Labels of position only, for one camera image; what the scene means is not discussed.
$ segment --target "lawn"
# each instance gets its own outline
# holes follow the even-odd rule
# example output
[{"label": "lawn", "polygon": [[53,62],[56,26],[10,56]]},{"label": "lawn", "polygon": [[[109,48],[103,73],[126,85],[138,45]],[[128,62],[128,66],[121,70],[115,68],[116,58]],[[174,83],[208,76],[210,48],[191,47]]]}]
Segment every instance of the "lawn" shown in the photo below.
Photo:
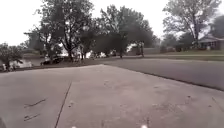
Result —
[{"label": "lawn", "polygon": [[224,55],[224,50],[169,52],[164,55]]},{"label": "lawn", "polygon": [[147,56],[147,58],[155,59],[179,59],[179,60],[203,60],[203,61],[224,61],[224,56],[180,56],[180,55],[160,55]]},{"label": "lawn", "polygon": [[83,62],[73,62],[73,63],[71,63],[71,62],[62,62],[62,63],[59,63],[59,64],[53,64],[53,65],[34,66],[34,67],[30,67],[30,68],[17,68],[15,71],[49,69],[49,68],[82,67],[82,66],[97,65],[97,64],[100,64],[99,61],[86,59]]},{"label": "lawn", "polygon": [[185,51],[146,55],[147,58],[224,61],[224,50],[219,51]]}]

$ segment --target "tree trunk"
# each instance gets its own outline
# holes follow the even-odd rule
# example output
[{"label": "tree trunk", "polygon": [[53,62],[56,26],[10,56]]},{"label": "tree trunk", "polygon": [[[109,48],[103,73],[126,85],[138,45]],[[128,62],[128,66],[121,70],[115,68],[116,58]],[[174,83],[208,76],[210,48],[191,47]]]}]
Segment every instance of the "tree trunk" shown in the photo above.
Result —
[{"label": "tree trunk", "polygon": [[84,60],[84,54],[81,53],[81,60]]},{"label": "tree trunk", "polygon": [[50,64],[53,64],[53,57],[50,56],[49,58],[50,58]]},{"label": "tree trunk", "polygon": [[106,58],[109,58],[110,56],[108,54],[106,54]]},{"label": "tree trunk", "polygon": [[86,59],[86,54],[87,54],[87,53],[84,53],[84,59]]},{"label": "tree trunk", "polygon": [[123,50],[122,49],[120,50],[120,58],[121,59],[123,58]]},{"label": "tree trunk", "polygon": [[192,17],[193,17],[193,24],[194,24],[194,40],[195,40],[195,44],[198,46],[199,26],[196,21],[195,13],[192,14]]},{"label": "tree trunk", "polygon": [[10,61],[5,62],[6,71],[10,69]]},{"label": "tree trunk", "polygon": [[144,49],[143,49],[143,45],[141,44],[141,55],[142,57],[144,57]]},{"label": "tree trunk", "polygon": [[68,58],[70,59],[71,62],[73,62],[73,57],[72,57],[72,51],[68,51]]}]

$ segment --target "grass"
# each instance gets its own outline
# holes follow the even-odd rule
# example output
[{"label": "grass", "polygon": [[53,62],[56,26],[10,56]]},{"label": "grass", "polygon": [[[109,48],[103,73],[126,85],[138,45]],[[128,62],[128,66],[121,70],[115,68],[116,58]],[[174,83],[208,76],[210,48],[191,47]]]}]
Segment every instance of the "grass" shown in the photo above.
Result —
[{"label": "grass", "polygon": [[27,71],[27,70],[37,70],[37,69],[50,69],[50,68],[67,68],[67,67],[82,67],[82,66],[89,66],[89,65],[97,65],[99,64],[98,61],[94,60],[84,60],[82,63],[80,62],[62,62],[60,64],[53,64],[53,65],[43,65],[43,66],[35,66],[31,68],[18,68],[15,71]]},{"label": "grass", "polygon": [[224,55],[224,50],[170,52],[164,55]]},{"label": "grass", "polygon": [[150,56],[147,58],[156,59],[179,59],[179,60],[203,60],[203,61],[224,61],[224,56]]}]

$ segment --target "concrete slab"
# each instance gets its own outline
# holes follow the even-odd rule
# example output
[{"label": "concrete slab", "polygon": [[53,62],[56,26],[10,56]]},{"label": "concrete slab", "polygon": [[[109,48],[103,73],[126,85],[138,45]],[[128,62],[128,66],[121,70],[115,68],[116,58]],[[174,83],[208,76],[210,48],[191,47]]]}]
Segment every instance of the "concrete slab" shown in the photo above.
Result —
[{"label": "concrete slab", "polygon": [[6,127],[54,128],[72,77],[69,69],[1,74],[0,117]]},{"label": "concrete slab", "polygon": [[58,128],[224,126],[223,92],[104,65],[1,74],[0,117],[54,128],[70,84]]},{"label": "concrete slab", "polygon": [[222,128],[224,93],[121,68],[83,69],[58,128]]}]

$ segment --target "overcast sky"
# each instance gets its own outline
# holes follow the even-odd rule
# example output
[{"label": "overcast sky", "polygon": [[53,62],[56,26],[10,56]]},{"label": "overcast sky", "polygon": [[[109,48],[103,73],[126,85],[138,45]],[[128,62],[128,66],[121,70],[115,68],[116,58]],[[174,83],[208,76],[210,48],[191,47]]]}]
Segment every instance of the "overcast sky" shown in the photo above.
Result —
[{"label": "overcast sky", "polygon": [[[39,16],[34,15],[35,10],[40,8],[41,0],[0,0],[0,43],[7,42],[17,45],[27,37],[23,34],[38,24]],[[142,12],[149,21],[155,35],[163,35],[163,7],[168,0],[91,0],[95,5],[93,15],[100,16],[100,9],[106,9],[108,5],[115,4],[117,7],[125,5],[136,11]],[[224,4],[220,5],[219,13],[224,12]]]}]

